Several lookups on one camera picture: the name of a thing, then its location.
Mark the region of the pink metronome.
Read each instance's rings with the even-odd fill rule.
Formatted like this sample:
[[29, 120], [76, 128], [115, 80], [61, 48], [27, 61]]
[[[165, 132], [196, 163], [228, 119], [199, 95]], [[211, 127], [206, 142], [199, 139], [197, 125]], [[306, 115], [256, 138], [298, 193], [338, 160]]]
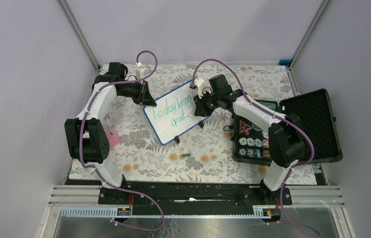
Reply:
[[121, 138], [116, 131], [113, 131], [113, 130], [110, 130], [110, 129], [104, 129], [104, 132], [105, 132], [106, 137], [108, 139], [110, 149], [112, 149], [116, 145], [120, 144]]

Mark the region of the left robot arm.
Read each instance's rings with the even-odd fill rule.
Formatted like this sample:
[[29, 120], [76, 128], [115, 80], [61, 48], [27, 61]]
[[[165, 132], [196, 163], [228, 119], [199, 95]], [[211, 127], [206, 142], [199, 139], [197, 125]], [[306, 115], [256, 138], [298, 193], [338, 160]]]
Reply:
[[95, 78], [92, 93], [85, 107], [74, 119], [64, 123], [69, 154], [86, 169], [92, 169], [102, 187], [111, 189], [110, 197], [118, 204], [125, 203], [129, 191], [123, 187], [124, 175], [110, 164], [110, 149], [119, 142], [118, 134], [105, 126], [110, 104], [117, 96], [130, 98], [139, 106], [157, 105], [142, 79], [128, 80], [128, 68], [120, 62], [111, 62], [108, 71]]

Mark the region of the blue framed whiteboard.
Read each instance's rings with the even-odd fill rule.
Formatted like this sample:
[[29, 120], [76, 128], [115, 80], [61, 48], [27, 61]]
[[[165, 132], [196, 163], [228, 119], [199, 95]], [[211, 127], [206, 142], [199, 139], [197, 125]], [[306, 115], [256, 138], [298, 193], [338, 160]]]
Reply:
[[143, 112], [162, 145], [181, 136], [208, 117], [186, 118], [195, 110], [194, 96], [197, 91], [189, 87], [190, 82], [157, 98], [157, 106], [145, 106]]

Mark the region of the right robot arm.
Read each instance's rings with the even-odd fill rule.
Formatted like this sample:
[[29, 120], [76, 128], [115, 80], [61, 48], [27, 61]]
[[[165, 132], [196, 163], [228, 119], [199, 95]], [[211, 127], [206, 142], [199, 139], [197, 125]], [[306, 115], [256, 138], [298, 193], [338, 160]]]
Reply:
[[303, 130], [301, 118], [269, 109], [252, 99], [242, 85], [233, 90], [222, 74], [208, 80], [193, 77], [190, 88], [197, 91], [194, 116], [208, 117], [215, 109], [222, 108], [267, 132], [272, 162], [260, 183], [263, 188], [259, 196], [266, 204], [274, 203], [298, 161], [308, 152], [314, 155], [313, 143]]

